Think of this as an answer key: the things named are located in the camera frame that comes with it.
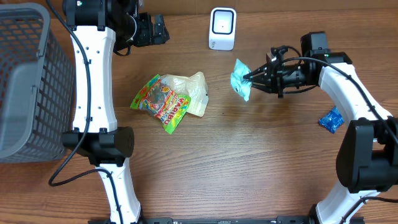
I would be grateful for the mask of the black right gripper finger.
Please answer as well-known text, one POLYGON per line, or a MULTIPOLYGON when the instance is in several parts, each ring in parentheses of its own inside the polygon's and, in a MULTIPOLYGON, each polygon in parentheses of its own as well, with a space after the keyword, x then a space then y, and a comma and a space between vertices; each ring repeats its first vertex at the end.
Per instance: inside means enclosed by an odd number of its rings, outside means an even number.
POLYGON ((244 79, 267 79, 267 64, 260 66, 259 68, 249 72, 243 76, 244 79))
POLYGON ((268 92, 268 86, 262 83, 252 82, 251 86, 255 89, 261 90, 263 92, 268 92))

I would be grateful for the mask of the green toilet tissue pack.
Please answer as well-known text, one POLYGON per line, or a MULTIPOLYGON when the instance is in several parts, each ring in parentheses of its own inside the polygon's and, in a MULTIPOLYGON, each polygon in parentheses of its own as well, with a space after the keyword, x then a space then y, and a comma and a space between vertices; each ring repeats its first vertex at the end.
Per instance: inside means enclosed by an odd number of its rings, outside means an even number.
POLYGON ((245 101, 249 101, 252 82, 245 80, 244 76, 250 72, 251 71, 249 67, 237 58, 234 65, 234 70, 231 73, 231 86, 233 90, 245 101))

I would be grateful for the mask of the beige snack bag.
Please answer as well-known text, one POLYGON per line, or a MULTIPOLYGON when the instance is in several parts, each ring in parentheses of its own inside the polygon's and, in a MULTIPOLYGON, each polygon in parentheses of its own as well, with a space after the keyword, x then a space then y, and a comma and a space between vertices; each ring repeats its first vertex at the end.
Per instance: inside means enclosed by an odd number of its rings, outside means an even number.
POLYGON ((198 117, 203 117, 208 105, 208 85, 203 72, 197 72, 190 77, 177 75, 162 75, 161 83, 171 87, 179 95, 191 98, 187 112, 198 117))

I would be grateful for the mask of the blue wafer bar wrapper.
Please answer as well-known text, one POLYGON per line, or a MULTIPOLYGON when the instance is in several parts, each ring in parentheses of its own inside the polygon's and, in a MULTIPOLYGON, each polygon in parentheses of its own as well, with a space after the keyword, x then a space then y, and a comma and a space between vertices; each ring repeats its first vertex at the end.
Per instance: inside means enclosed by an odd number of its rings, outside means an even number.
POLYGON ((344 123, 344 119, 338 108, 333 107, 328 114, 318 120, 318 123, 332 134, 335 134, 336 130, 344 123))

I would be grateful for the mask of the colourful Haribo candy bag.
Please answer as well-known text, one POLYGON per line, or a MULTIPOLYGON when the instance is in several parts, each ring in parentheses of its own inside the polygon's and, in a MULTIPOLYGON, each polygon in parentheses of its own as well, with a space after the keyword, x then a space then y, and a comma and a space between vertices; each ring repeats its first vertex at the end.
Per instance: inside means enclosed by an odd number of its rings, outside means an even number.
POLYGON ((190 102, 188 95, 178 94, 161 82, 160 75, 156 75, 141 88, 130 107, 147 111, 160 119, 165 131, 172 134, 185 116, 190 102))

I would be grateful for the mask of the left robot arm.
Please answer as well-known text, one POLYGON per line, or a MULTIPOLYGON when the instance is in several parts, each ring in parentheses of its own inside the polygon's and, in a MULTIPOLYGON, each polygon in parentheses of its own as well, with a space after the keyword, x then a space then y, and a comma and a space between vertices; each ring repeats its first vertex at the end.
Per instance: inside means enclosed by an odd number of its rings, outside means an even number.
POLYGON ((64 0, 76 66, 73 128, 62 134, 72 154, 87 157, 103 181, 111 210, 106 223, 139 223, 142 207, 134 192, 129 159, 131 127, 120 127, 113 106, 112 58, 131 47, 169 39, 163 15, 140 13, 139 1, 64 0))

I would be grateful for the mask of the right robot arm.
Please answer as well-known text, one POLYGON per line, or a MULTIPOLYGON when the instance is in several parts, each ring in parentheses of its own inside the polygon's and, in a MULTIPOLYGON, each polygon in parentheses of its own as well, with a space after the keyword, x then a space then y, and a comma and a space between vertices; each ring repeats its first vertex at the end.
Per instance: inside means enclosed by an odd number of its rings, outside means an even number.
POLYGON ((300 93, 318 86, 333 100, 348 129, 336 157, 338 181, 330 193, 308 215, 277 222, 364 223, 355 213, 397 185, 397 118, 367 91, 348 55, 329 49, 324 32, 309 32, 300 43, 292 58, 284 58, 287 45, 271 48, 267 62, 240 79, 280 98, 288 87, 300 93))

